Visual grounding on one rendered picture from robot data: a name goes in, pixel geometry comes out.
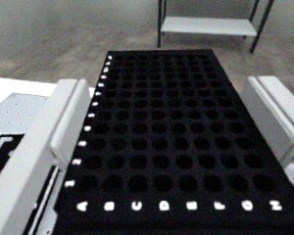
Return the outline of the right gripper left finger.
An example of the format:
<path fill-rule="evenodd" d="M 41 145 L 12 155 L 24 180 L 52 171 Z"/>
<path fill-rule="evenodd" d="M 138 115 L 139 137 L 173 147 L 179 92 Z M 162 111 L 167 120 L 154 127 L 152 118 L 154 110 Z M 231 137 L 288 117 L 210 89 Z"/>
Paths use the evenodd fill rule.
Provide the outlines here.
<path fill-rule="evenodd" d="M 91 94 L 61 79 L 0 173 L 0 235 L 22 235 L 51 165 L 66 171 Z"/>

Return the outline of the black well plate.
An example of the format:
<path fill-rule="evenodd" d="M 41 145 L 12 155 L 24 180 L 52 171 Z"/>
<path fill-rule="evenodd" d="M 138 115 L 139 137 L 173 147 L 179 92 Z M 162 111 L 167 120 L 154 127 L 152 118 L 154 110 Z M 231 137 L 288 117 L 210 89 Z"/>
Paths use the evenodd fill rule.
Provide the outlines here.
<path fill-rule="evenodd" d="M 108 51 L 53 211 L 51 235 L 294 235 L 294 185 L 212 49 Z"/>

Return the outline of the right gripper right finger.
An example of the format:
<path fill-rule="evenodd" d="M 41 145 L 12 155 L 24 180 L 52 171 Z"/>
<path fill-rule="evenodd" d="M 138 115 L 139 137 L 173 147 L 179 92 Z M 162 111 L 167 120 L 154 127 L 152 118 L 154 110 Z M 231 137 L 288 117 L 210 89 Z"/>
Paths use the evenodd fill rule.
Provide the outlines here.
<path fill-rule="evenodd" d="M 250 76 L 240 98 L 283 169 L 294 164 L 294 96 L 275 76 Z"/>

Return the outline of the grey perforated breadboard plate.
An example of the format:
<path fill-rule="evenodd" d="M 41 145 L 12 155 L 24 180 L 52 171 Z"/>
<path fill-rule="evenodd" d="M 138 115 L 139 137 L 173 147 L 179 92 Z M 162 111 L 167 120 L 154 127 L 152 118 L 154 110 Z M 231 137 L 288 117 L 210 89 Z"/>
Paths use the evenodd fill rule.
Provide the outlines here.
<path fill-rule="evenodd" d="M 0 103 L 0 133 L 26 133 L 49 96 L 13 92 Z M 294 185 L 294 164 L 284 169 Z M 61 171 L 37 235 L 50 235 L 56 215 L 52 208 L 65 171 Z"/>

